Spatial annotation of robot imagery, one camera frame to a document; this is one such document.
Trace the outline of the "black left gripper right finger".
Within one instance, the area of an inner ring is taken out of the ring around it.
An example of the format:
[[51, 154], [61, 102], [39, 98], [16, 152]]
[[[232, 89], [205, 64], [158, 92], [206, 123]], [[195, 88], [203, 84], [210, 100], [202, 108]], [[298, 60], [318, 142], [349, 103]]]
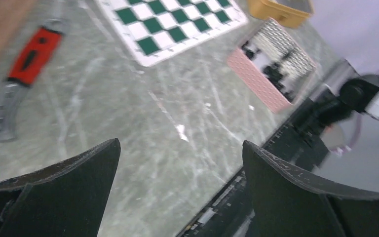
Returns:
[[336, 183], [250, 141], [242, 159], [261, 237], [379, 237], [379, 193]]

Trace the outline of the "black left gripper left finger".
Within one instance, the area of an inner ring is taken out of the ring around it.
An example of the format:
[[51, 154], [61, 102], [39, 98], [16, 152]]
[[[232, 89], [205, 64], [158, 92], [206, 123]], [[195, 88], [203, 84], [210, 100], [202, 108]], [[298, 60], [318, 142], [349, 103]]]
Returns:
[[0, 237], [95, 237], [120, 158], [118, 139], [0, 182]]

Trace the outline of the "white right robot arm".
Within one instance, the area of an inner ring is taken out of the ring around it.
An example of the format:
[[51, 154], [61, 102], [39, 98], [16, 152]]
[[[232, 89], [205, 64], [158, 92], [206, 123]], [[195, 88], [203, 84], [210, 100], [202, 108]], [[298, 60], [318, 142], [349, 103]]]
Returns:
[[343, 60], [327, 73], [308, 101], [291, 116], [298, 133], [321, 132], [324, 127], [348, 119], [353, 113], [367, 114], [379, 121], [379, 70], [359, 74]]

